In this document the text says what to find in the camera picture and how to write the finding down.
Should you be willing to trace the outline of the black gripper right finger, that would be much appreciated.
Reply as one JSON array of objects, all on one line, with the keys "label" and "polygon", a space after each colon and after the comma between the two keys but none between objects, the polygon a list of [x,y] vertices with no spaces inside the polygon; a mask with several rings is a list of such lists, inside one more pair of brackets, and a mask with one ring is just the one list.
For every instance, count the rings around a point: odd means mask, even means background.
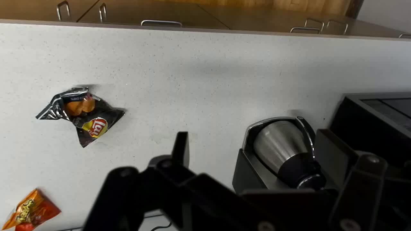
[{"label": "black gripper right finger", "polygon": [[411,231],[411,181],[384,158],[357,153],[329,130],[319,130],[316,160],[338,197],[333,231]]}]

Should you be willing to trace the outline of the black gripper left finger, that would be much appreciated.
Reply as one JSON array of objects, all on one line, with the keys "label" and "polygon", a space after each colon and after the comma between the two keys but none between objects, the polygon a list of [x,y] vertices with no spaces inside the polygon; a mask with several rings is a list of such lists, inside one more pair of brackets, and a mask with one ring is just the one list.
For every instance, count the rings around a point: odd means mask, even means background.
[{"label": "black gripper left finger", "polygon": [[184,188],[196,176],[188,157],[189,134],[183,131],[173,152],[155,157],[143,172],[131,166],[112,170],[83,231],[139,231],[152,211],[161,211],[179,231],[194,231],[202,212]]}]

